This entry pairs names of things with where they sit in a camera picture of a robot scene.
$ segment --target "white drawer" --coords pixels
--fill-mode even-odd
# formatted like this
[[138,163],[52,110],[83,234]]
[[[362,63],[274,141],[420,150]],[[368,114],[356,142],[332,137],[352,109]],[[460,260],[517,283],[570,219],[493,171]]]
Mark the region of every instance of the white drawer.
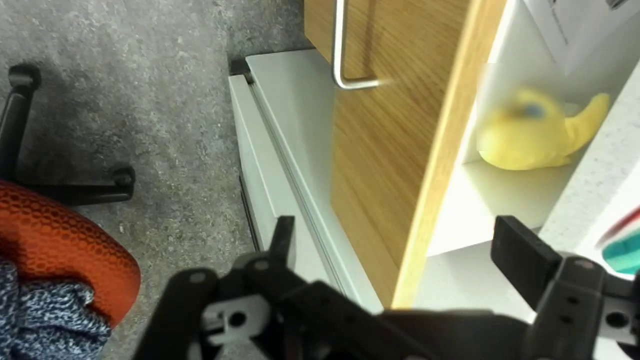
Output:
[[330,284],[367,310],[381,313],[382,305],[330,205],[334,112],[330,66],[317,51],[251,56],[247,63],[256,80],[251,86],[254,100],[278,148],[296,207],[304,214],[309,229],[304,236],[313,234],[310,243],[302,240],[306,257],[304,260],[298,257],[298,269],[317,275],[322,264],[330,270]]
[[290,267],[309,283],[324,280],[328,284],[334,284],[304,222],[304,214],[296,205],[292,186],[280,164],[278,153],[274,148],[274,142],[271,141],[251,86],[247,85],[244,77],[233,77],[231,89],[242,179],[261,250],[266,250],[271,247],[278,217],[294,217],[296,226]]

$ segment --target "blue patterned cloth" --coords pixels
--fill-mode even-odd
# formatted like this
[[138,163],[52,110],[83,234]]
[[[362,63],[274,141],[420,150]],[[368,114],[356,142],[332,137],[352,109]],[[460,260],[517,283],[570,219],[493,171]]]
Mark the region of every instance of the blue patterned cloth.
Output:
[[78,283],[18,283],[0,260],[0,360],[93,360],[110,337]]

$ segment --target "wood grain panel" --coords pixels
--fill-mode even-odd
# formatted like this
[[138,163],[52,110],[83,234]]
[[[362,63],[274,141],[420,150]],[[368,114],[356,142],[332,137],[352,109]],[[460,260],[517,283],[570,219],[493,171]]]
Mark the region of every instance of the wood grain panel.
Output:
[[[470,27],[491,28],[469,20],[469,10],[479,17],[479,4],[489,3],[497,0],[351,0],[346,77],[376,77],[382,86],[336,97],[332,203],[384,305],[405,305],[423,276],[446,172],[473,106],[457,97],[474,97],[479,86],[466,77],[479,78],[489,54],[466,45],[469,39],[466,48],[458,51],[458,45],[465,27],[466,35]],[[327,58],[332,24],[332,0],[306,0],[306,37]],[[480,42],[493,45],[493,35],[487,37]],[[487,54],[470,56],[469,47]],[[466,82],[473,89],[453,94]]]
[[442,104],[437,141],[405,250],[393,307],[414,305],[425,275],[425,255],[435,234],[445,193],[455,172],[462,137],[489,64],[495,39],[509,0],[474,0],[458,47],[457,64]]

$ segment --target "orange chair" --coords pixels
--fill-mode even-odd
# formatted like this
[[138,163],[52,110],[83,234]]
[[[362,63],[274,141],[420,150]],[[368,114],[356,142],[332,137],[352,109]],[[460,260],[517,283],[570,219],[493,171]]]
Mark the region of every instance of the orange chair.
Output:
[[136,260],[106,233],[49,199],[0,180],[0,258],[25,280],[80,280],[116,326],[140,288]]
[[98,226],[51,199],[64,205],[128,201],[135,175],[116,175],[112,186],[18,185],[18,153],[40,75],[32,66],[12,66],[11,85],[0,116],[0,258],[12,260],[23,280],[61,278],[93,287],[95,310],[116,326],[138,296],[136,260]]

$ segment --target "orange mesh fabric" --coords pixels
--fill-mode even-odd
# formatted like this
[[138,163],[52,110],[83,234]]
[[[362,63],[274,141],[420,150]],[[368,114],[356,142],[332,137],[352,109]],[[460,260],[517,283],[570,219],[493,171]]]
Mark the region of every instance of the orange mesh fabric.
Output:
[[140,270],[105,231],[69,208],[0,180],[0,258],[25,280],[83,280],[95,308],[116,326],[132,308]]

